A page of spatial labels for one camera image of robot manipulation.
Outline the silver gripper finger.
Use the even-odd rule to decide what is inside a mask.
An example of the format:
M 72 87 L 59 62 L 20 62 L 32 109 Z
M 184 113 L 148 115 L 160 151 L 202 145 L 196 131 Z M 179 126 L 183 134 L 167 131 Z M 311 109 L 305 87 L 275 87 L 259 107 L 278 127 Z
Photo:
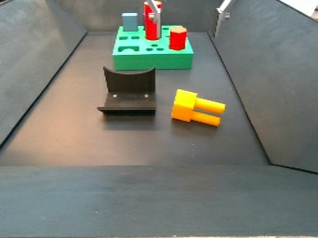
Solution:
M 158 0 L 146 0 L 146 6 L 150 8 L 146 19 L 156 28 L 160 28 L 162 2 Z
M 227 8 L 231 5 L 232 0 L 223 0 L 220 6 L 216 8 L 216 23 L 215 23 L 215 30 L 214 36 L 218 36 L 220 31 L 220 24 L 230 18 L 230 13 L 227 12 Z

